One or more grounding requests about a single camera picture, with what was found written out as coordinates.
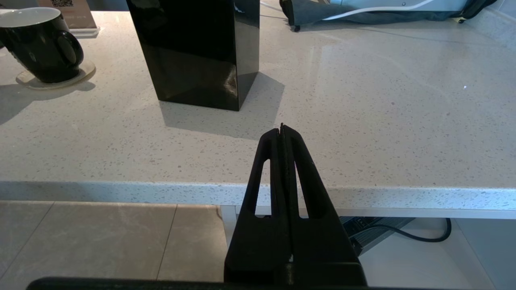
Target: glossy black box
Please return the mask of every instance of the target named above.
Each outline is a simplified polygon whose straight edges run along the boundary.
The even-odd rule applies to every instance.
[[[158,99],[240,109],[259,69],[259,0],[127,5]]]

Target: qr code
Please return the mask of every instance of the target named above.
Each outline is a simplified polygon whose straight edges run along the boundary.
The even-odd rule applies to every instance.
[[[73,7],[73,0],[52,0],[54,7]]]

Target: beige floor tile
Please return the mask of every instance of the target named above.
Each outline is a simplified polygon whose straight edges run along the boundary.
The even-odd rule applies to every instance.
[[[0,201],[0,278],[53,202]]]
[[[228,251],[215,206],[178,206],[158,279],[222,282]]]
[[[175,205],[55,203],[0,280],[48,276],[156,279]]]

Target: black mug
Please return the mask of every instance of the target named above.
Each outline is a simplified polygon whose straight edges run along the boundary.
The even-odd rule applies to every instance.
[[[0,41],[43,83],[79,74],[84,53],[69,32],[61,11],[35,7],[0,14]]]

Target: quartz countertop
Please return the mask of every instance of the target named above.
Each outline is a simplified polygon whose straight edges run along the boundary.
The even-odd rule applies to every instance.
[[[69,88],[21,87],[1,49],[0,199],[240,205],[260,136],[285,123],[336,208],[516,218],[515,52],[452,20],[295,33],[261,10],[239,112],[158,101],[128,12],[93,12],[96,73]]]

